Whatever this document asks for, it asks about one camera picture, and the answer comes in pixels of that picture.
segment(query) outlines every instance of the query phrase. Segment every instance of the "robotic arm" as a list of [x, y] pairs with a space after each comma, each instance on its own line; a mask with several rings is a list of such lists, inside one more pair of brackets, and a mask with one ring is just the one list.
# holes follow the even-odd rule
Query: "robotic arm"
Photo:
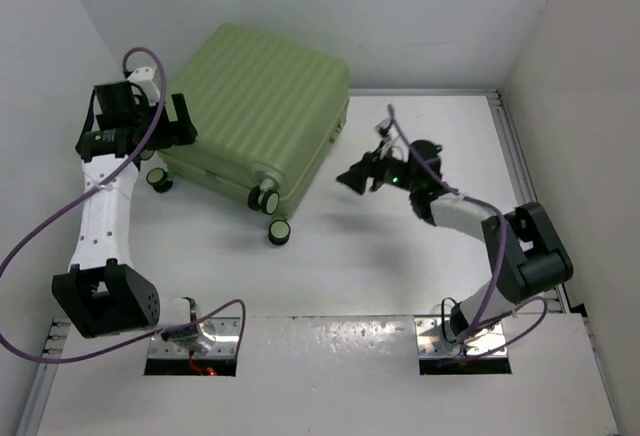
[[[159, 104], [153, 68], [138, 68], [127, 79], [95, 86], [76, 151], [82, 159], [85, 191], [100, 186], [133, 153], [147, 132]], [[94, 99], [101, 113], [95, 119]], [[173, 94], [177, 120], [166, 108], [145, 150], [192, 144], [197, 136], [181, 94]], [[85, 338], [195, 319], [189, 298], [162, 298], [133, 268], [129, 255], [129, 210], [140, 170], [133, 160], [112, 182], [84, 202], [76, 250], [69, 271], [53, 277], [52, 292]]]
[[[483, 242], [490, 264], [496, 262], [500, 244], [499, 219], [489, 209], [450, 194], [434, 180], [410, 153], [407, 161], [393, 157], [394, 140], [389, 136], [391, 122], [377, 126], [382, 138], [378, 148], [367, 152], [337, 181], [360, 195], [389, 184], [409, 192], [411, 207], [418, 218], [432, 226], [455, 229]], [[441, 179], [442, 147], [431, 141], [411, 143], [433, 172]], [[497, 322], [520, 303], [542, 291], [569, 280], [573, 264], [551, 221], [538, 203], [527, 203], [503, 211], [506, 228], [505, 257], [497, 286], [483, 313], [484, 321]], [[458, 337], [469, 328], [489, 283], [456, 304], [451, 311], [449, 330]]]

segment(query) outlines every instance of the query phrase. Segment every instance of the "caster wheel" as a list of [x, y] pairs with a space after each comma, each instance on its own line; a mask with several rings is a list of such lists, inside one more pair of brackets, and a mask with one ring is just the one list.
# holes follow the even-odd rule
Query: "caster wheel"
[[156, 193], [166, 193], [173, 186], [173, 181], [162, 168], [154, 168], [147, 173], [147, 183]]
[[152, 149], [145, 149], [140, 153], [140, 159], [142, 161], [149, 161], [156, 152]]
[[277, 191], [270, 189], [262, 195], [260, 209], [264, 214], [271, 215], [278, 209], [278, 204], [280, 204], [280, 195]]
[[276, 246], [287, 244], [291, 236], [291, 226], [286, 221], [278, 219], [269, 225], [269, 241]]
[[254, 186], [249, 191], [249, 198], [247, 199], [247, 206], [252, 211], [260, 211], [260, 186]]

